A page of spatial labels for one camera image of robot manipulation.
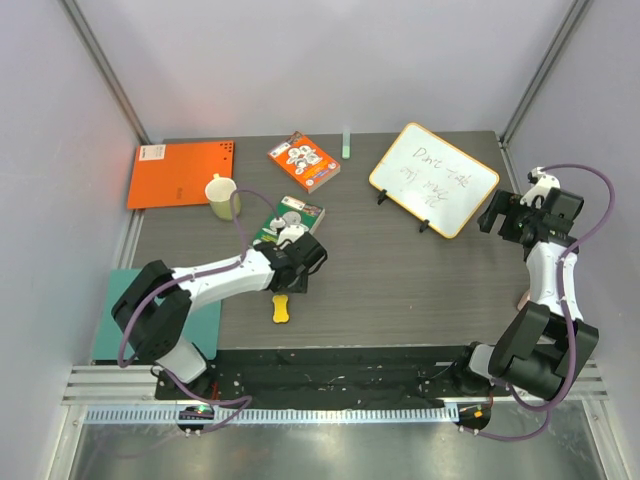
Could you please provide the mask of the green marker pen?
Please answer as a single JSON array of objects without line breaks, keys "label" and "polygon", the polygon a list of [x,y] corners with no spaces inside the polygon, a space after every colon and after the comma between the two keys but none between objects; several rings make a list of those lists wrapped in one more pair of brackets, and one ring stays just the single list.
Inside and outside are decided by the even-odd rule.
[{"label": "green marker pen", "polygon": [[342,132],[341,157],[346,160],[351,155],[350,132],[345,130]]}]

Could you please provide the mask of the aluminium frame rail right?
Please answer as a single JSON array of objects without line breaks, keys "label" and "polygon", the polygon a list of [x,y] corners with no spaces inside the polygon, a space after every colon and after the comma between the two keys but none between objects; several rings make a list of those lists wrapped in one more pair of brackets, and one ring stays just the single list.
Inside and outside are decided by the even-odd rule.
[{"label": "aluminium frame rail right", "polygon": [[581,22],[592,5],[591,0],[574,0],[564,15],[559,27],[554,33],[550,44],[529,81],[516,109],[511,115],[503,133],[499,136],[499,142],[507,147],[513,140],[521,123],[532,107],[537,95],[543,88],[554,67],[559,62],[561,55],[569,45],[573,35],[578,30]]}]

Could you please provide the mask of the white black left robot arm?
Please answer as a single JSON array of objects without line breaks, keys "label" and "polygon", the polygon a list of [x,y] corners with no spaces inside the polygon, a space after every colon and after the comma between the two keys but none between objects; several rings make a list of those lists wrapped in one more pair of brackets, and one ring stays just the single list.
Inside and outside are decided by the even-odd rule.
[{"label": "white black left robot arm", "polygon": [[131,363],[124,354],[131,347],[134,358],[161,366],[187,396],[205,397],[213,375],[205,355],[183,335],[188,317],[247,292],[304,293],[327,258],[313,235],[289,228],[277,243],[262,242],[218,262],[175,269],[161,260],[148,263],[111,308],[123,334],[119,366]]}]

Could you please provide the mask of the yellow bone-shaped eraser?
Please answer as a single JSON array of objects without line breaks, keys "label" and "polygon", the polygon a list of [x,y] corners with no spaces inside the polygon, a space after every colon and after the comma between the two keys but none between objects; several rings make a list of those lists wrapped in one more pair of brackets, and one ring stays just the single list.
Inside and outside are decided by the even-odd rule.
[{"label": "yellow bone-shaped eraser", "polygon": [[288,302],[289,302],[289,297],[285,294],[277,294],[272,297],[272,304],[273,304],[272,321],[275,324],[286,324],[290,321]]}]

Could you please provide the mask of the green paperback book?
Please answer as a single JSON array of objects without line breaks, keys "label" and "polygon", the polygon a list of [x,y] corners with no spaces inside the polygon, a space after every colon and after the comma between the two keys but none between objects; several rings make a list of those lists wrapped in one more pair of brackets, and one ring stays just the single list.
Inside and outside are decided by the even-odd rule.
[{"label": "green paperback book", "polygon": [[326,209],[293,196],[285,195],[276,205],[277,213],[271,213],[254,236],[252,245],[278,240],[279,233],[286,227],[300,226],[313,234],[326,215]]}]

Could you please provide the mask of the aluminium frame rail left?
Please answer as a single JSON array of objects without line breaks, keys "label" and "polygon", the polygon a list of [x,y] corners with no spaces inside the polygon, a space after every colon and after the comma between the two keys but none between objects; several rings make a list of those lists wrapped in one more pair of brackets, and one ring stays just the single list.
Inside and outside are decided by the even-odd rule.
[{"label": "aluminium frame rail left", "polygon": [[115,70],[111,66],[93,28],[76,0],[60,0],[59,5],[71,26],[84,45],[91,61],[105,82],[116,105],[121,110],[129,127],[140,144],[150,144],[150,137],[144,128],[129,96],[126,94]]}]

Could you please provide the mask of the orange paperback book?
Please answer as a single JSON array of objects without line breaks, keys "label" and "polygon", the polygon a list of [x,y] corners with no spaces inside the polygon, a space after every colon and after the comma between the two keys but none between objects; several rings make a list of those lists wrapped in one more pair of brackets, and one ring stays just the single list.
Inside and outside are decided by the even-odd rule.
[{"label": "orange paperback book", "polygon": [[299,131],[269,150],[267,157],[307,193],[317,190],[341,170],[338,161]]}]

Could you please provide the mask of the teal board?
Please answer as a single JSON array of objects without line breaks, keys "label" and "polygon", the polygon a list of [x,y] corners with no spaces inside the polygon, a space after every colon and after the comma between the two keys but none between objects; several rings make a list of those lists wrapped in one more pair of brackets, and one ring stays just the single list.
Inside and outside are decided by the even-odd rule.
[{"label": "teal board", "polygon": [[[115,323],[111,309],[139,272],[139,269],[111,271],[102,319],[92,349],[92,361],[117,360],[122,331]],[[185,339],[194,343],[208,359],[214,359],[217,354],[220,317],[221,303],[208,304],[190,314],[183,329]]]}]

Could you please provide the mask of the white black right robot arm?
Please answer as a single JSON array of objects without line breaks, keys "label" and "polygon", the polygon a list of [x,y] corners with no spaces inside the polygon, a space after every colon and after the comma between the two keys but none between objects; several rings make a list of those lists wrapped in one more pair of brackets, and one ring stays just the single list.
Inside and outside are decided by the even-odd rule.
[{"label": "white black right robot arm", "polygon": [[584,199],[557,187],[521,195],[499,190],[478,219],[488,233],[497,217],[503,239],[523,246],[529,272],[529,299],[496,345],[470,344],[465,360],[451,371],[457,391],[477,393],[491,378],[550,401],[575,379],[594,351],[599,332],[583,322],[577,307],[573,271],[579,249],[570,236]]}]

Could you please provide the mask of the aluminium frame rail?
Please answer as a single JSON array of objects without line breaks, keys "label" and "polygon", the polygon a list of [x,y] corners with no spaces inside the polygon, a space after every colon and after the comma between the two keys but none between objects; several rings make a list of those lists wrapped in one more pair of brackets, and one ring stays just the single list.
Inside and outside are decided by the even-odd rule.
[{"label": "aluminium frame rail", "polygon": [[591,0],[574,0],[564,15],[559,27],[554,33],[550,44],[529,81],[516,109],[511,115],[503,133],[499,136],[499,142],[507,147],[513,140],[521,123],[532,107],[537,95],[543,88],[554,67],[559,62],[561,55],[569,45],[573,35],[578,30],[581,22],[592,5]]},{"label": "aluminium frame rail", "polygon": [[93,28],[76,0],[60,0],[59,5],[71,26],[84,45],[91,61],[105,82],[116,105],[121,110],[129,127],[140,144],[150,144],[150,137],[144,128],[129,96],[126,94],[115,70],[111,66]]}]

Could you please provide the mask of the yellow framed whiteboard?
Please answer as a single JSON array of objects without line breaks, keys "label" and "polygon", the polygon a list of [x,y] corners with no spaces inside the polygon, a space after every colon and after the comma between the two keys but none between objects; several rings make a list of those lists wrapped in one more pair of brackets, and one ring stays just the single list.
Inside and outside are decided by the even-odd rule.
[{"label": "yellow framed whiteboard", "polygon": [[460,233],[499,181],[496,171],[415,122],[369,175],[370,185],[447,239]]}]

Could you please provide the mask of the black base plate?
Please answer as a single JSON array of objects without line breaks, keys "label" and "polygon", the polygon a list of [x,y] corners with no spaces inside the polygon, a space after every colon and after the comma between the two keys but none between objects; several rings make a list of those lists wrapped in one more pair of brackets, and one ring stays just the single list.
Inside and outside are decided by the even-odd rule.
[{"label": "black base plate", "polygon": [[253,409],[404,410],[486,402],[490,385],[462,377],[464,346],[230,349],[188,384],[208,400],[244,395]]}]

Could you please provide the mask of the cream paper cup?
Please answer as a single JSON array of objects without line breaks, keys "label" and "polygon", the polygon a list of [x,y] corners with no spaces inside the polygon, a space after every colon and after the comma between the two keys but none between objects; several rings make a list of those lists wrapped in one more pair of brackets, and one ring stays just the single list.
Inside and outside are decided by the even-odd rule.
[{"label": "cream paper cup", "polygon": [[205,186],[204,193],[215,215],[226,221],[233,220],[233,213],[241,210],[240,197],[232,194],[237,190],[237,184],[228,177],[216,173]]}]

